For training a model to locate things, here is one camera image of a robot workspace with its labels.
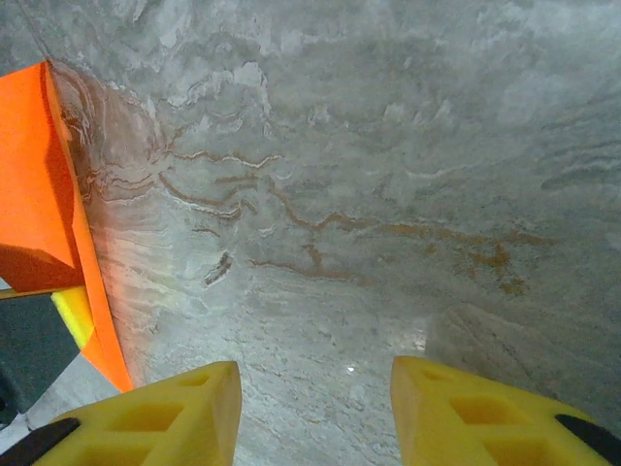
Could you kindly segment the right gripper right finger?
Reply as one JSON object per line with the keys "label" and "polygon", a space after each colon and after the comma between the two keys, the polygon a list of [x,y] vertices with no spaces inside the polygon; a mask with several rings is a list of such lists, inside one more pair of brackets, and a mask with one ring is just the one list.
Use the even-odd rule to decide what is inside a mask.
{"label": "right gripper right finger", "polygon": [[391,404],[405,465],[611,465],[614,436],[582,411],[428,359],[397,356]]}

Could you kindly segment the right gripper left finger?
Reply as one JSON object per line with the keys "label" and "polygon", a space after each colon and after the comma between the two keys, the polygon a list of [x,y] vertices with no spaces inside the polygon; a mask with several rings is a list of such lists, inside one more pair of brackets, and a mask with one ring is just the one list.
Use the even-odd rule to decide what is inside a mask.
{"label": "right gripper left finger", "polygon": [[241,418],[238,364],[223,361],[86,405],[39,465],[231,465]]}

